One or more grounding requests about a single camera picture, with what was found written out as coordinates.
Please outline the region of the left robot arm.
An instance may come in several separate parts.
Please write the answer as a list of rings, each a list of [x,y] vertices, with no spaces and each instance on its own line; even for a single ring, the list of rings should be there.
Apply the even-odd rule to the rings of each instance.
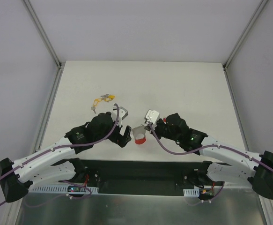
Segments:
[[[131,140],[131,127],[120,134],[122,121],[128,116],[123,108],[100,113],[90,122],[74,127],[51,146],[27,157],[0,161],[0,186],[7,203],[15,202],[32,188],[61,180],[81,182],[85,168],[76,155],[95,144],[110,140],[123,148]]]

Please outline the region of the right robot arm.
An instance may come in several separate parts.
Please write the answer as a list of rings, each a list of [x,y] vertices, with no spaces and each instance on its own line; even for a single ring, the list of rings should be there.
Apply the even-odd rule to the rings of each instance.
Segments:
[[[238,183],[273,200],[273,153],[267,150],[256,153],[228,146],[204,132],[188,127],[178,113],[162,119],[159,112],[148,110],[144,120],[145,129],[158,142],[165,138],[183,149],[183,152],[176,153],[161,145],[166,152],[178,156],[194,153],[218,160],[202,163],[195,173],[199,185],[208,185],[212,181]]]

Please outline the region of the red-handled metal keyring organizer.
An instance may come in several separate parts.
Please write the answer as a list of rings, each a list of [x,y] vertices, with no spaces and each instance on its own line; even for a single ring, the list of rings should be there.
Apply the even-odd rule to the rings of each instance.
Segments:
[[[146,129],[144,125],[134,127],[132,129],[134,142],[137,145],[142,145],[146,141]]]

